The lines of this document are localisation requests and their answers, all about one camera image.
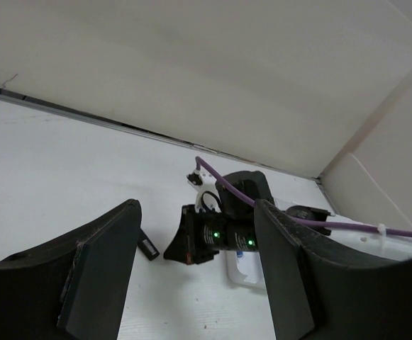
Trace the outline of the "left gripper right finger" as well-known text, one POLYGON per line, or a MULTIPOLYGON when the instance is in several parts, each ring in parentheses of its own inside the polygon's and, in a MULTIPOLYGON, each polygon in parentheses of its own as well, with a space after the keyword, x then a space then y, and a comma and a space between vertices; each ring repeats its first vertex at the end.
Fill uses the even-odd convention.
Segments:
POLYGON ((265 200, 254 221, 278 339, 412 339, 412 258, 352 249, 265 200))

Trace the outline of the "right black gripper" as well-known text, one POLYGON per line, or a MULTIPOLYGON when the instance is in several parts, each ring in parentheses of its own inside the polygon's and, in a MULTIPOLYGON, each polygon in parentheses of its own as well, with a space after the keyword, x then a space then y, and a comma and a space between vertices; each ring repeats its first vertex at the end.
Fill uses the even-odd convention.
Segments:
POLYGON ((257 252, 253 219, 233 219, 221 212, 182 208, 181 227, 166 248, 163 259, 181 264, 212 261, 220 251, 257 252))

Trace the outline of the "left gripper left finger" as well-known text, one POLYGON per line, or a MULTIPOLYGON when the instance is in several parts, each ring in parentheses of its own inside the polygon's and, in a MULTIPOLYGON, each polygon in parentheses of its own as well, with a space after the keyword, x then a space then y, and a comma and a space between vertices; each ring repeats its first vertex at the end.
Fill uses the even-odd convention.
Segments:
POLYGON ((0 339, 116 339, 142 210, 101 217, 0 261, 0 339))

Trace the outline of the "blue cap black highlighter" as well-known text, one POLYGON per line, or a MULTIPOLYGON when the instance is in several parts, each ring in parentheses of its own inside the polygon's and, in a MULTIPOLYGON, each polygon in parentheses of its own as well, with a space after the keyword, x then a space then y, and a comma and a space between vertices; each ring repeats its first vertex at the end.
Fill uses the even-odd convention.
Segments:
POLYGON ((149 261, 155 260, 160 255, 158 249, 142 229, 140 230, 137 246, 149 261))

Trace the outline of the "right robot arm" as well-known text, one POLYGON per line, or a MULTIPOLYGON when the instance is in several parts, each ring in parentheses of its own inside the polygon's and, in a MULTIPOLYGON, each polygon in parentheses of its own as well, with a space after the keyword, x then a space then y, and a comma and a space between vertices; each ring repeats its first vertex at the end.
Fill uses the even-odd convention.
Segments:
POLYGON ((212 261, 220 251, 231 251, 236 258, 259 250, 254 208, 250 202, 266 199, 275 203, 296 222, 336 238, 339 231, 387 236, 397 244, 412 244, 412 232, 382 229, 372 225, 344 221, 330 211, 294 203, 276 203, 265 175, 261 171, 237 171, 216 178, 204 170, 194 170, 187 181, 196 192, 196 201, 182 207, 179 228, 163 257, 186 265, 212 261))

